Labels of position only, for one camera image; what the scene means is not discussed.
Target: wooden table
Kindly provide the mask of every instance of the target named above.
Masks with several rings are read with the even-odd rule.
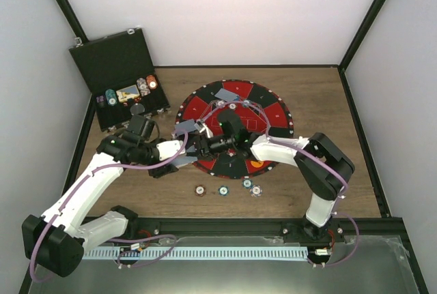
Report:
[[[170,113],[155,117],[165,138],[170,138],[178,106],[191,92],[215,80],[251,80],[273,90],[287,104],[295,136],[323,132],[355,163],[339,211],[354,217],[380,216],[336,68],[158,68],[156,73],[172,106]],[[79,174],[106,135],[94,118]],[[191,165],[160,179],[149,177],[147,171],[128,170],[100,197],[90,215],[99,216],[115,205],[144,217],[299,218],[305,214],[311,191],[297,168],[280,164],[253,181],[263,189],[258,198],[242,187],[241,180],[214,177]],[[194,193],[199,184],[207,190],[203,197]],[[218,194],[222,185],[229,187],[228,196]]]

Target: round game board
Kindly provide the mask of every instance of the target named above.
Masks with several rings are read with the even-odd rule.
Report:
[[[271,125],[270,135],[283,138],[293,137],[292,114],[282,99],[264,86],[245,80],[215,81],[200,87],[182,103],[176,116],[176,123],[189,119],[197,120],[206,116],[221,101],[215,94],[222,88],[237,94],[239,100],[249,100],[251,104],[262,109]],[[214,135],[222,134],[216,118],[221,111],[221,109],[217,110],[206,121]],[[266,122],[254,109],[237,104],[235,112],[241,117],[243,124],[249,131],[266,131]],[[210,175],[240,179],[261,175],[275,167],[277,162],[245,160],[237,158],[235,151],[229,150],[220,154],[213,161],[196,161],[193,164]]]

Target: white wall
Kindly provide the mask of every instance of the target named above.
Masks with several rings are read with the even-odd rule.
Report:
[[[89,91],[55,0],[0,0],[0,292],[17,293],[29,261],[21,223],[64,186]]]
[[[387,0],[347,75],[391,211],[437,293],[436,0]]]
[[[340,63],[372,0],[70,0],[90,38],[141,25],[156,65]]]

